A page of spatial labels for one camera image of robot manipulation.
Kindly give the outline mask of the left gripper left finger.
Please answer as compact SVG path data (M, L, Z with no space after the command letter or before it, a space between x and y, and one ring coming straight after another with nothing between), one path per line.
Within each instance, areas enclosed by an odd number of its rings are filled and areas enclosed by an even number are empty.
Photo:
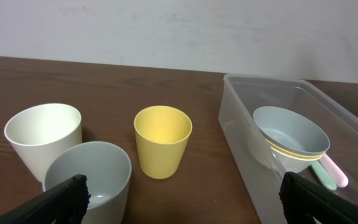
M0 216L0 224L81 224L90 194L87 177L74 175Z

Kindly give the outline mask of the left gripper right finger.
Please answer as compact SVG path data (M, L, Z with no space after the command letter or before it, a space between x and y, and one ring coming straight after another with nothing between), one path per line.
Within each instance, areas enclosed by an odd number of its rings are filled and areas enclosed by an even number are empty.
M288 224L358 224L358 206L310 182L286 172L279 197Z

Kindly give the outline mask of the white bowl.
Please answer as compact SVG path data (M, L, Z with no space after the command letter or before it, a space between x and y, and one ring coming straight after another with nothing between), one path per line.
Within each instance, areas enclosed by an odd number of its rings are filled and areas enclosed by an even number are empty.
M308 168L314 161L317 161L321 158L321 156L311 159L304 159L299 157L293 157L288 156L284 153L281 153L279 151L273 150L275 156L278 158L278 160L282 163L286 171L291 171L295 173L299 173L306 168Z

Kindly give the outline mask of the yellow bowl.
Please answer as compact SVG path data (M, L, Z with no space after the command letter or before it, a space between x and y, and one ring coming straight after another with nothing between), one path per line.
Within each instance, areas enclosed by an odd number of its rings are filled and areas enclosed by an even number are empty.
M317 156L306 156L306 155L302 155L302 154L297 154L297 153L294 153L294 152L290 152L282 147L279 147L277 146L276 144L272 143L271 141L267 140L269 146L277 151L277 152L280 152L282 154L285 154L285 155L288 155L288 156L292 156L292 157L296 157L296 158L299 158L299 159L305 159L305 160L312 160L312 159L319 159L321 157L323 157L326 153L321 153L321 154L318 154Z

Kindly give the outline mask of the grey bowl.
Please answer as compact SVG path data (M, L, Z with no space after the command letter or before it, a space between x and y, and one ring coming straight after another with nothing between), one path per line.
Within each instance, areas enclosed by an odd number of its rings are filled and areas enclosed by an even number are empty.
M317 156L331 146L328 135L317 124L294 111L261 106L253 112L253 119L267 140L290 152Z

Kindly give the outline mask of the clear plastic container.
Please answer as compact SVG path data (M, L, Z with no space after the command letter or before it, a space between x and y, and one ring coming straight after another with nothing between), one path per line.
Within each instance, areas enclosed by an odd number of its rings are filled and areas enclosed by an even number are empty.
M329 156L349 178L334 193L358 206L358 117L303 80L226 74L219 122L260 221L286 223L278 194L285 168L252 117L261 106L292 110L323 129Z

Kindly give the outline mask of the grey cup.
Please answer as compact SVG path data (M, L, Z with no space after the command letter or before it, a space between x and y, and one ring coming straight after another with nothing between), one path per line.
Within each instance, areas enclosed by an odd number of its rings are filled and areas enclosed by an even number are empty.
M82 223L121 223L131 173L131 160L119 146L84 142L67 149L50 164L42 187L46 191L76 174L85 175L90 199Z

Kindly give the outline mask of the white cup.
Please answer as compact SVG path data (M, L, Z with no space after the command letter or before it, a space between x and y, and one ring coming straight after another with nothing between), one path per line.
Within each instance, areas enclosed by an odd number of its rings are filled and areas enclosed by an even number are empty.
M49 165L67 149L82 143L81 113L73 106L47 103L13 116L4 135L39 181Z

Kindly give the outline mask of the yellow cup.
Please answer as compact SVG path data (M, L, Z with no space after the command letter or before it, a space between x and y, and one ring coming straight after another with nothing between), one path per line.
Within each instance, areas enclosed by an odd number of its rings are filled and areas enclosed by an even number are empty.
M170 106L150 106L134 118L140 168L153 179L166 179L178 169L193 130L190 117Z

